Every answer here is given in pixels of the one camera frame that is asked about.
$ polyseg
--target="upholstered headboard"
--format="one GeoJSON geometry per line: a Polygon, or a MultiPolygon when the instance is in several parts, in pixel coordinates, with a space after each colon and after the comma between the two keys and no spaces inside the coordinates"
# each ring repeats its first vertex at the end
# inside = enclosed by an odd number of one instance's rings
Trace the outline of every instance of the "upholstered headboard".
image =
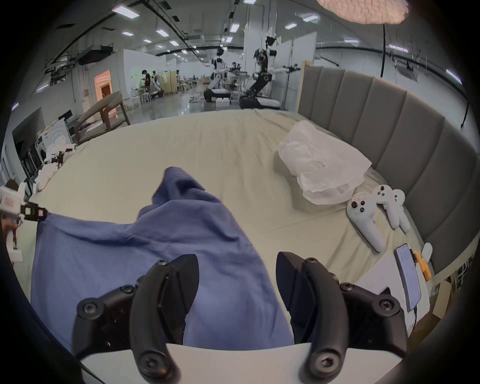
{"type": "Polygon", "coordinates": [[[394,189],[437,273],[480,229],[480,160],[459,129],[412,93],[342,69],[306,67],[298,113],[359,149],[394,189]]]}

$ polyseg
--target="screw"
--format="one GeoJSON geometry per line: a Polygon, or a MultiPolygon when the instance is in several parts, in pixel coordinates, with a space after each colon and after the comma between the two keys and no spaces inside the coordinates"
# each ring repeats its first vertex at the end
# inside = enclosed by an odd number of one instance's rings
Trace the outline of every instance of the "screw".
{"type": "Polygon", "coordinates": [[[150,378],[163,379],[170,373],[170,360],[158,352],[146,352],[140,357],[139,367],[150,378]]]}
{"type": "Polygon", "coordinates": [[[389,299],[383,299],[380,301],[380,307],[386,311],[390,311],[393,308],[394,304],[389,299]]]}
{"type": "Polygon", "coordinates": [[[340,289],[344,292],[351,291],[353,289],[352,283],[342,283],[340,284],[340,289]]]}
{"type": "Polygon", "coordinates": [[[331,373],[340,365],[340,358],[332,352],[321,352],[315,358],[314,367],[318,373],[331,373]]]}
{"type": "Polygon", "coordinates": [[[87,303],[84,305],[84,312],[88,314],[93,314],[97,310],[97,306],[95,303],[87,303]]]}
{"type": "Polygon", "coordinates": [[[130,293],[133,293],[133,291],[135,291],[135,289],[133,288],[133,286],[130,285],[130,284],[124,285],[123,287],[120,288],[120,290],[121,290],[122,292],[129,293],[129,294],[130,294],[130,293]]]}

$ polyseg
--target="ceiling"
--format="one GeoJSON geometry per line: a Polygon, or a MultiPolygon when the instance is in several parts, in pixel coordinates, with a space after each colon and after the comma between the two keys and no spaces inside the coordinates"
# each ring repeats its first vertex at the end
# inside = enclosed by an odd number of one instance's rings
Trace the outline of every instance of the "ceiling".
{"type": "MultiPolygon", "coordinates": [[[[149,4],[179,30],[179,34],[186,39],[187,44],[197,46],[205,62],[209,62],[216,51],[202,51],[201,47],[219,45],[221,37],[225,34],[224,29],[229,29],[232,22],[239,23],[240,28],[235,34],[228,33],[233,37],[230,46],[243,46],[242,28],[246,24],[249,6],[242,0],[236,6],[234,0],[167,1],[171,7],[169,10],[160,5],[160,0],[149,0],[149,4]],[[233,21],[228,18],[231,11],[235,11],[233,21]],[[175,22],[173,16],[177,16],[179,21],[175,22]],[[204,36],[204,41],[198,39],[199,35],[204,36]]],[[[274,3],[275,0],[257,0],[256,6],[264,6],[265,10],[268,10],[274,3]]],[[[343,41],[344,38],[357,38],[360,40],[360,46],[378,49],[382,47],[383,33],[380,25],[355,24],[340,19],[321,7],[316,0],[277,0],[276,17],[276,35],[282,36],[283,41],[316,31],[317,42],[331,43],[343,41]],[[320,16],[317,23],[306,23],[302,20],[305,14],[312,13],[320,16]],[[290,22],[296,22],[298,26],[290,30],[285,29],[285,25],[290,22]]],[[[402,24],[388,25],[386,30],[387,44],[391,42],[404,46],[411,52],[413,41],[415,54],[418,47],[421,56],[426,56],[429,63],[434,62],[443,68],[452,68],[450,60],[432,30],[413,10],[410,10],[402,24]]],[[[25,74],[18,101],[28,99],[41,84],[48,81],[49,76],[45,75],[45,70],[57,57],[63,57],[66,54],[74,57],[91,45],[112,45],[115,50],[133,49],[160,54],[165,53],[167,49],[175,48],[169,43],[171,39],[179,43],[180,46],[177,49],[186,47],[161,18],[138,1],[78,0],[52,25],[43,43],[38,46],[33,64],[25,74]],[[112,9],[117,5],[126,5],[138,13],[139,17],[129,19],[113,13],[112,9]],[[62,24],[72,24],[72,26],[58,29],[62,24]],[[163,28],[169,36],[159,35],[156,32],[159,28],[163,28]],[[125,36],[122,34],[123,31],[134,35],[125,36]],[[143,39],[149,39],[152,43],[146,43],[143,39]],[[163,45],[163,48],[158,48],[157,44],[163,45]]],[[[186,57],[197,60],[191,53],[186,57]]]]}
{"type": "MultiPolygon", "coordinates": [[[[410,7],[402,24],[387,25],[385,31],[387,45],[407,48],[410,56],[411,53],[416,56],[420,50],[422,62],[426,57],[428,63],[435,63],[443,69],[453,68],[441,42],[414,8],[410,7]]],[[[335,45],[335,42],[346,38],[356,38],[361,47],[382,49],[383,30],[379,24],[351,23],[327,11],[316,0],[278,0],[276,34],[282,36],[282,41],[311,32],[317,32],[317,43],[335,45]],[[302,20],[304,15],[313,13],[320,16],[316,24],[302,20]],[[296,22],[297,27],[285,29],[291,22],[296,22]]]]}

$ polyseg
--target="white game controller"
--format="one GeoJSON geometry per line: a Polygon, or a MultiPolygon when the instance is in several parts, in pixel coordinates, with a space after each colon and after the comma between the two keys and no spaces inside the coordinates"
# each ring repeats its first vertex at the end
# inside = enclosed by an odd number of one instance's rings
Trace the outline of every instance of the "white game controller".
{"type": "Polygon", "coordinates": [[[347,204],[347,216],[377,252],[382,252],[386,241],[373,222],[377,204],[368,192],[359,192],[352,196],[347,204]]]}
{"type": "Polygon", "coordinates": [[[393,229],[397,229],[398,226],[400,225],[400,218],[398,215],[398,207],[395,202],[395,197],[392,191],[392,188],[390,188],[386,184],[381,184],[378,187],[375,187],[375,189],[372,192],[372,196],[377,202],[377,204],[382,204],[387,211],[387,216],[388,216],[388,221],[390,222],[390,226],[393,229]]]}
{"type": "Polygon", "coordinates": [[[394,189],[393,191],[394,199],[398,207],[398,218],[400,220],[400,228],[405,234],[410,231],[410,222],[408,221],[407,215],[403,209],[403,204],[405,203],[405,194],[401,189],[394,189]]]}

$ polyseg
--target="stool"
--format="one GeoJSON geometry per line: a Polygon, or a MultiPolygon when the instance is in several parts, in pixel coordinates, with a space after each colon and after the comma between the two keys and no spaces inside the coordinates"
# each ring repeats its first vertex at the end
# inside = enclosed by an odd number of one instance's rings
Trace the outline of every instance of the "stool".
{"type": "Polygon", "coordinates": [[[142,93],[142,103],[150,103],[151,101],[150,94],[148,92],[142,93]]]}

